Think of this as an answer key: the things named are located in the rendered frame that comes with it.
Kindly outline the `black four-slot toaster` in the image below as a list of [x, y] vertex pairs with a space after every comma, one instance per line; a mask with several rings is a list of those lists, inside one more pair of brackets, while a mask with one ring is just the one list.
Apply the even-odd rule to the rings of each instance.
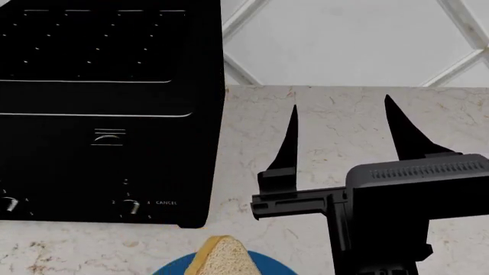
[[201, 228], [224, 101], [220, 0], [9, 0], [0, 220]]

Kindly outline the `round blue plate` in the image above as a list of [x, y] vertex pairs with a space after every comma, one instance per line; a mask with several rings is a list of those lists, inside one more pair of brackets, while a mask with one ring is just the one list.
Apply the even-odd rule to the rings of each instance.
[[[248, 253], [262, 275], [298, 275], [278, 260], [254, 251], [249, 251]], [[187, 267], [192, 263], [195, 256], [196, 253], [193, 253], [177, 258], [161, 267], [152, 275], [184, 275]]]

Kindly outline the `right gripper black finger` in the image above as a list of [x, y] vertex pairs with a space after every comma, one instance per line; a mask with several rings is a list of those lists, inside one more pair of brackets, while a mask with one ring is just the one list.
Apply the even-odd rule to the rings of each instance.
[[391, 137], [399, 160], [421, 160], [433, 157], [462, 155], [443, 146], [433, 143], [421, 132], [396, 102], [386, 95], [384, 107]]
[[261, 195], [296, 192], [299, 119], [294, 106], [275, 160], [257, 175]]

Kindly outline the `toaster dial beside cancel label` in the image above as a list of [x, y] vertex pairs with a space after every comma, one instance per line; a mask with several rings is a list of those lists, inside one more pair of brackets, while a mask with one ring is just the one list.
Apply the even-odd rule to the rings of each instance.
[[121, 202], [121, 212], [123, 215], [137, 215], [140, 203], [132, 199], [126, 199]]

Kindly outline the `silver-tipped toaster dial, no label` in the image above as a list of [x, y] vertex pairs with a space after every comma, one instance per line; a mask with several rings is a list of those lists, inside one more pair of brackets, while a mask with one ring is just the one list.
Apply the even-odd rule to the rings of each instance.
[[17, 207], [19, 201], [12, 197], [3, 196], [0, 197], [0, 212], [13, 212]]

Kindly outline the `triangular sandwich bread slice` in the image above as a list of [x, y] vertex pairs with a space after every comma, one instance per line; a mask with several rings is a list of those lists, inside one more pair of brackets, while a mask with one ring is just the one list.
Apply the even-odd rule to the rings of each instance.
[[261, 275], [244, 245], [231, 235], [215, 235], [196, 252], [184, 275]]

